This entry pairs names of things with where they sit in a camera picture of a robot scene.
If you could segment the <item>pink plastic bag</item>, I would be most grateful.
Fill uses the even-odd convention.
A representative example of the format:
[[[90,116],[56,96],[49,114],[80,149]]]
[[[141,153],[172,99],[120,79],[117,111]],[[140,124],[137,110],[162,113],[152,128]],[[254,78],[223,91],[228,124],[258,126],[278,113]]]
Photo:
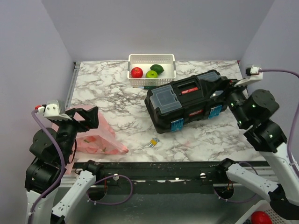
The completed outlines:
[[[73,108],[90,110],[91,105],[77,105]],[[108,124],[104,116],[98,112],[99,126],[96,129],[90,129],[85,133],[78,133],[76,136],[77,151],[87,153],[88,155],[120,155],[128,153],[127,147],[116,140],[113,128]],[[69,162],[66,165],[66,174],[70,174],[74,166],[73,153],[69,156]]]

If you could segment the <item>red fake apple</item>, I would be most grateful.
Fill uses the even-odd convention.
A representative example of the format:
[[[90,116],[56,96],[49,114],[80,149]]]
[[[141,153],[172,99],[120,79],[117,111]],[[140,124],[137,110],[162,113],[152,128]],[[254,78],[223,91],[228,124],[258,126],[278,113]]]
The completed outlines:
[[[132,78],[142,78],[143,77],[143,70],[139,67],[134,67],[130,71],[131,77]]]

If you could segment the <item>green fake fruit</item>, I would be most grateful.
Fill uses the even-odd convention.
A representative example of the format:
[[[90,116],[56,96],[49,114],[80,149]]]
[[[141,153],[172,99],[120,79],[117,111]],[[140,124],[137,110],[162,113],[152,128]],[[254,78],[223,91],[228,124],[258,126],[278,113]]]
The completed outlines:
[[[154,64],[150,67],[150,70],[154,70],[158,73],[158,75],[162,74],[164,72],[164,68],[159,64]]]

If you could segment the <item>light green fake apple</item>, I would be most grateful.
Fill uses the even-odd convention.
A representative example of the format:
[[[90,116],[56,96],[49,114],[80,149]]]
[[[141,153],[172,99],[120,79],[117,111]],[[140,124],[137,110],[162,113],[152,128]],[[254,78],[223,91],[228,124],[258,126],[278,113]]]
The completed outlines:
[[[146,75],[146,78],[158,78],[158,73],[154,70],[149,70]]]

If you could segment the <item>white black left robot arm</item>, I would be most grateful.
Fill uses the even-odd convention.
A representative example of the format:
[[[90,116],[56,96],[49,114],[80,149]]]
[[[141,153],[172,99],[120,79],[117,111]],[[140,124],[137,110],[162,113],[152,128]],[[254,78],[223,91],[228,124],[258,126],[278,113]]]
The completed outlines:
[[[72,149],[78,147],[76,136],[99,126],[98,107],[73,108],[65,112],[54,112],[48,118],[58,126],[55,131],[46,128],[37,114],[46,116],[48,109],[57,109],[56,104],[42,105],[32,111],[32,117],[40,126],[35,133],[29,151],[35,156],[26,170],[28,224],[65,224],[70,214],[86,191],[103,181],[103,166],[92,160],[86,162],[73,186],[56,205],[53,204],[61,179],[69,164]]]

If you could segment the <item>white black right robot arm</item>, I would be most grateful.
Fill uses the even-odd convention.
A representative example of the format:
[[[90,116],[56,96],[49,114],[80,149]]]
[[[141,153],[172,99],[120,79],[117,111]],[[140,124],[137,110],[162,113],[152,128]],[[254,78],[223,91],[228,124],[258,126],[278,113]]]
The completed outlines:
[[[299,167],[288,146],[291,140],[285,136],[278,124],[270,117],[278,110],[279,104],[266,90],[256,90],[248,98],[243,89],[261,81],[262,74],[251,75],[241,80],[216,76],[206,78],[199,75],[202,84],[209,84],[211,94],[222,93],[217,99],[226,102],[240,129],[244,129],[247,141],[271,166],[278,182],[252,173],[237,162],[226,158],[215,166],[213,177],[219,183],[237,182],[268,201],[271,208],[286,220],[299,218]]]

